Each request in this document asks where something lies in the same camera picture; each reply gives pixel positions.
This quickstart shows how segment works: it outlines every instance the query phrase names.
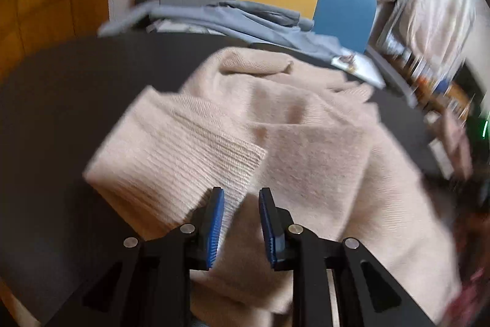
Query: sweater sleeve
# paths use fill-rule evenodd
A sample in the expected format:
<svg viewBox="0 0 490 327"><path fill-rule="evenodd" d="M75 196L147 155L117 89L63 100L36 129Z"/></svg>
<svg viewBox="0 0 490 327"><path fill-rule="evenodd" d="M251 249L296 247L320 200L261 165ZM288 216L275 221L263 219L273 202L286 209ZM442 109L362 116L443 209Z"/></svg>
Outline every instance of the sweater sleeve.
<svg viewBox="0 0 490 327"><path fill-rule="evenodd" d="M188 111L171 98L145 89L90 161L84 177L102 195L108 192L128 207L147 211L117 209L137 232L135 219L149 214L154 218L150 225L154 223L160 235L188 221L210 189L221 186L223 238L266 151L217 129L199 116L199 106Z"/></svg>

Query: dark tabletop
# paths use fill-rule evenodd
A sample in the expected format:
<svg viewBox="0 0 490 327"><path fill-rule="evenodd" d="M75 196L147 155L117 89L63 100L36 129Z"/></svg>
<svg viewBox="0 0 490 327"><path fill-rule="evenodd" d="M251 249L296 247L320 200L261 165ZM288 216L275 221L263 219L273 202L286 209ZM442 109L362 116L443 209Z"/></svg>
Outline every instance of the dark tabletop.
<svg viewBox="0 0 490 327"><path fill-rule="evenodd" d="M88 37L27 58L0 87L0 276L42 323L135 233L82 171L147 86L175 92L223 36ZM311 63L321 63L303 58ZM437 173L418 110L377 90L381 119L415 163Z"/></svg>

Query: knit sweater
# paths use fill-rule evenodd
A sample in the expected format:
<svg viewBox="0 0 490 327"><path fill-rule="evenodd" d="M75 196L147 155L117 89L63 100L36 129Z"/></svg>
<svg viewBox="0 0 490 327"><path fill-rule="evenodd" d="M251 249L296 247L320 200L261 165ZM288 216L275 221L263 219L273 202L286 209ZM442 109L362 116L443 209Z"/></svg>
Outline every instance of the knit sweater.
<svg viewBox="0 0 490 327"><path fill-rule="evenodd" d="M420 172L365 103L371 87L291 56L227 48L179 94L146 88L85 171L145 239L162 236L221 186L214 268L193 272L192 311L215 326L266 327L292 301L271 270L258 192L319 237L356 237L433 319L459 289L450 234Z"/></svg>

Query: silver rivet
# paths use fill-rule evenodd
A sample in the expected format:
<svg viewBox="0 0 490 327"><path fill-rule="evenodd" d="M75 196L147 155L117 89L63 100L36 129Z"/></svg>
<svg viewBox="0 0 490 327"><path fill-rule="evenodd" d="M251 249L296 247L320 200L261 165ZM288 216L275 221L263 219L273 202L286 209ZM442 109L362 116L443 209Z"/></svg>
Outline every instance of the silver rivet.
<svg viewBox="0 0 490 327"><path fill-rule="evenodd" d="M138 245L138 239L136 237L128 237L123 241L126 248L134 248Z"/></svg>
<svg viewBox="0 0 490 327"><path fill-rule="evenodd" d="M191 234L195 231L195 227L192 223L186 223L180 227L180 231L185 234Z"/></svg>
<svg viewBox="0 0 490 327"><path fill-rule="evenodd" d="M353 239L353 238L348 238L345 241L345 246L347 248L350 248L350 249L357 249L357 248L359 248L359 241L357 241L356 239Z"/></svg>
<svg viewBox="0 0 490 327"><path fill-rule="evenodd" d="M288 230L292 234L301 234L303 233L303 226L301 226L300 224L290 224L288 226Z"/></svg>

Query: blue panel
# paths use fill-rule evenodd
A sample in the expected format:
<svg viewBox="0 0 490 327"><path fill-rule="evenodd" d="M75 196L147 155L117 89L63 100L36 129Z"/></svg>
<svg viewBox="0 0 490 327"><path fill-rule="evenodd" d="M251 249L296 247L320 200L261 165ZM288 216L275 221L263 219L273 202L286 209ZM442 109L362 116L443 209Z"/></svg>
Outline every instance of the blue panel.
<svg viewBox="0 0 490 327"><path fill-rule="evenodd" d="M336 36L343 47L363 53L375 14L376 0L318 0L313 31Z"/></svg>

